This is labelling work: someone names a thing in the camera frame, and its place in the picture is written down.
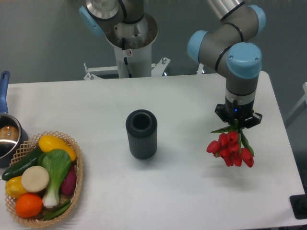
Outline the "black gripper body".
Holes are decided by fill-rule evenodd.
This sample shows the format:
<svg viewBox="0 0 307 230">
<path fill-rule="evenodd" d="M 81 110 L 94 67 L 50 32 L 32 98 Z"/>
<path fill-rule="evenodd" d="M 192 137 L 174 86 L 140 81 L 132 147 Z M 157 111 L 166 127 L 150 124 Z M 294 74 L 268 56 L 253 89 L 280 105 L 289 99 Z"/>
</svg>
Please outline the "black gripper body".
<svg viewBox="0 0 307 230">
<path fill-rule="evenodd" d="M 252 117 L 253 114 L 254 100 L 247 104 L 241 104 L 239 101 L 231 102 L 228 98 L 225 98 L 225 109 L 226 109 L 226 122 L 232 124 L 235 119 L 243 122 Z"/>
</svg>

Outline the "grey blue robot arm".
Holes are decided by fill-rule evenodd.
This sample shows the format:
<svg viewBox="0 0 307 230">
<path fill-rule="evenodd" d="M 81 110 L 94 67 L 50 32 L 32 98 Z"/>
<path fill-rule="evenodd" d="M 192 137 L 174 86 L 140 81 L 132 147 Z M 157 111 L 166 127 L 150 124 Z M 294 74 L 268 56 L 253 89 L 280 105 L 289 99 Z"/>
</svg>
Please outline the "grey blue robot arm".
<svg viewBox="0 0 307 230">
<path fill-rule="evenodd" d="M 209 4 L 221 26 L 213 32 L 195 32 L 187 53 L 226 79 L 225 103 L 217 105 L 216 114 L 238 129 L 254 127 L 262 119 L 253 110 L 262 53 L 249 40 L 264 28 L 266 15 L 242 0 Z M 114 47 L 120 78 L 152 76 L 152 43 L 158 28 L 142 0 L 87 0 L 79 15 L 93 34 L 105 36 Z"/>
</svg>

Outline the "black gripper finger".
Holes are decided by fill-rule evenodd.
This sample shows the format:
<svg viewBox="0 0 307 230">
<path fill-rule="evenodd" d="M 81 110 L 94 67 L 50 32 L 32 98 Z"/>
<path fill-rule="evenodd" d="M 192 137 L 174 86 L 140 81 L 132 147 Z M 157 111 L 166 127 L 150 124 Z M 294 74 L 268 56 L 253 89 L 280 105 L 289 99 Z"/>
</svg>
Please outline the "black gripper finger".
<svg viewBox="0 0 307 230">
<path fill-rule="evenodd" d="M 262 114 L 252 113 L 252 115 L 246 118 L 242 123 L 242 128 L 252 128 L 261 123 Z"/>
<path fill-rule="evenodd" d="M 225 104 L 217 104 L 215 108 L 215 113 L 224 123 L 228 123 L 228 124 L 234 123 L 233 114 L 227 111 Z"/>
</svg>

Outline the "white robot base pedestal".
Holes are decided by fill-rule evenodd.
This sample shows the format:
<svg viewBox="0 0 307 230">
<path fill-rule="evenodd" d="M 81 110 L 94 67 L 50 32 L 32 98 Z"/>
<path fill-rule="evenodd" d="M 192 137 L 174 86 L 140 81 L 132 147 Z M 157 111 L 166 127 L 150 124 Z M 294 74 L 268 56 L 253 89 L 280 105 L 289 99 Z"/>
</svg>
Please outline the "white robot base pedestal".
<svg viewBox="0 0 307 230">
<path fill-rule="evenodd" d="M 118 74 L 122 78 L 166 76 L 166 68 L 171 60 L 163 57 L 157 63 L 152 62 L 152 44 L 158 35 L 155 19 L 145 13 L 136 23 L 118 23 L 104 32 L 98 23 L 85 13 L 83 20 L 86 26 L 97 36 L 105 36 L 112 45 L 116 66 L 88 68 L 84 64 L 85 80 L 98 79 L 99 75 Z"/>
</svg>

